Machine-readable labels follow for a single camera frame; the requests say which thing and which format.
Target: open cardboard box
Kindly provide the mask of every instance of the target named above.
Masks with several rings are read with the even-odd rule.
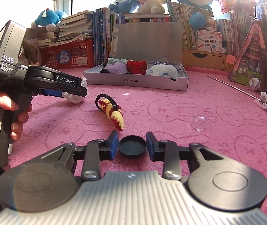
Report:
[[[180,23],[148,22],[115,25],[112,34],[112,58],[154,62],[170,62],[180,69],[177,80],[170,77],[100,73],[103,65],[83,72],[88,84],[135,86],[187,91],[188,75],[182,66],[182,28]]]

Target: wrist strap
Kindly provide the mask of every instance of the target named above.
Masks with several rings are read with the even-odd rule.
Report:
[[[107,94],[100,94],[100,95],[98,95],[98,96],[96,97],[95,105],[96,105],[96,107],[97,107],[99,110],[101,110],[102,112],[104,112],[104,111],[101,109],[101,107],[98,105],[98,101],[99,101],[99,99],[100,99],[101,97],[107,98],[107,99],[109,100],[109,102],[113,105],[113,109],[114,109],[114,111],[118,111],[118,110],[119,110],[119,107],[118,107],[117,103],[113,100],[112,97],[108,96]]]

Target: red basket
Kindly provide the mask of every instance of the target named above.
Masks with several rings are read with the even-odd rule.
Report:
[[[254,0],[218,0],[218,2],[222,13],[235,10],[249,13],[251,16],[255,17],[255,7],[257,3]]]
[[[42,65],[53,69],[94,67],[93,40],[40,48]]]

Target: label printer box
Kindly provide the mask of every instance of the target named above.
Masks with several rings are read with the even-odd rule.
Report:
[[[103,65],[83,72],[87,84],[135,86],[187,91],[188,76],[182,65],[182,27],[180,23],[129,23],[114,25],[110,57],[155,62],[170,62],[178,70],[178,79],[141,74],[100,73]]]
[[[222,33],[215,31],[197,31],[197,50],[222,53]]]

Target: hand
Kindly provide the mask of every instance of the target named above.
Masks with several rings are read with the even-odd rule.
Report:
[[[10,99],[10,97],[4,93],[0,92],[0,107],[4,110],[15,111],[19,109],[19,106]],[[28,121],[28,113],[32,111],[32,104],[30,104],[26,112],[21,112],[18,115],[18,122],[12,123],[10,136],[13,141],[19,141],[21,139],[21,133],[23,131],[23,123]]]

